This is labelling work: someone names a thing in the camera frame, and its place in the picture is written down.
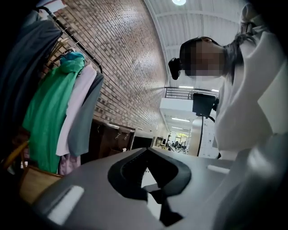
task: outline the metal railing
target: metal railing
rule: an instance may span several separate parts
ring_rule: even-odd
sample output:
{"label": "metal railing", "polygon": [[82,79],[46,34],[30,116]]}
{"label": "metal railing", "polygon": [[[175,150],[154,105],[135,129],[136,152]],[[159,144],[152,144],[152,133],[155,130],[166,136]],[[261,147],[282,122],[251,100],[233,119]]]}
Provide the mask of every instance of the metal railing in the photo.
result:
{"label": "metal railing", "polygon": [[206,95],[218,96],[218,92],[203,88],[178,88],[178,87],[165,87],[165,98],[178,98],[193,100],[193,93],[203,93]]}

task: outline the teal hoodie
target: teal hoodie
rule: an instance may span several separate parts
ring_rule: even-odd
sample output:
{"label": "teal hoodie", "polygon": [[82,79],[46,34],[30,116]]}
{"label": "teal hoodie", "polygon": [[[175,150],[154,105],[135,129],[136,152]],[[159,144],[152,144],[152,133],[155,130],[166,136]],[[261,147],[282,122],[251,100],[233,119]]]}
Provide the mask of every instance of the teal hoodie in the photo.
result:
{"label": "teal hoodie", "polygon": [[39,86],[27,109],[23,127],[30,131],[30,158],[38,168],[56,173],[60,157],[57,142],[63,125],[68,101],[84,58],[67,60],[50,71]]}

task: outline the hanging clothes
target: hanging clothes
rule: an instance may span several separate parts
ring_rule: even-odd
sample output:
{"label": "hanging clothes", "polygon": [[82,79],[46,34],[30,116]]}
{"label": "hanging clothes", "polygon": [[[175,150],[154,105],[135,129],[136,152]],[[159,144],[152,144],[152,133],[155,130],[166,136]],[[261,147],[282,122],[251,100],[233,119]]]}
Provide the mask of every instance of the hanging clothes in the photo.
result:
{"label": "hanging clothes", "polygon": [[36,10],[32,10],[23,20],[22,27],[27,27],[36,21],[40,21],[41,16]]}
{"label": "hanging clothes", "polygon": [[73,156],[80,156],[89,151],[89,136],[94,114],[94,107],[100,95],[100,89],[104,82],[104,76],[97,73],[97,76],[87,93],[81,109],[74,119],[73,125],[68,134],[68,148]]}
{"label": "hanging clothes", "polygon": [[11,152],[11,138],[21,125],[40,80],[40,71],[62,32],[52,21],[21,29],[0,70],[1,157]]}
{"label": "hanging clothes", "polygon": [[42,170],[57,172],[58,138],[76,77],[83,67],[84,57],[77,57],[49,72],[26,112],[23,127],[31,133],[30,157]]}
{"label": "hanging clothes", "polygon": [[69,153],[67,142],[69,131],[96,75],[96,70],[93,69],[92,65],[88,65],[83,69],[79,77],[76,79],[71,97],[69,99],[68,108],[66,110],[66,118],[61,128],[57,143],[56,155],[58,156],[63,156]]}
{"label": "hanging clothes", "polygon": [[60,64],[62,65],[66,61],[74,60],[75,58],[82,58],[84,57],[82,53],[80,52],[71,52],[67,53],[60,59]]}
{"label": "hanging clothes", "polygon": [[77,167],[79,167],[80,165],[81,165],[80,156],[75,157],[72,156],[71,154],[61,156],[58,174],[65,176],[70,172],[72,172]]}

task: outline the clothing rack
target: clothing rack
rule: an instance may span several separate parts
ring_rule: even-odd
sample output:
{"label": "clothing rack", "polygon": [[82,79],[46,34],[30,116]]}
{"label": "clothing rack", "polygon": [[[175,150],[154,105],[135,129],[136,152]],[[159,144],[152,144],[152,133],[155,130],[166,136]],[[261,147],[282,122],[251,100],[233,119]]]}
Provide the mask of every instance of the clothing rack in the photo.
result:
{"label": "clothing rack", "polygon": [[60,20],[55,16],[54,13],[52,13],[47,7],[41,6],[37,7],[36,10],[43,9],[45,10],[52,18],[53,20],[63,29],[64,32],[73,40],[75,41],[75,44],[78,45],[78,47],[99,67],[100,72],[102,72],[102,66],[99,61],[82,45],[82,43],[72,34],[67,27],[65,27]]}

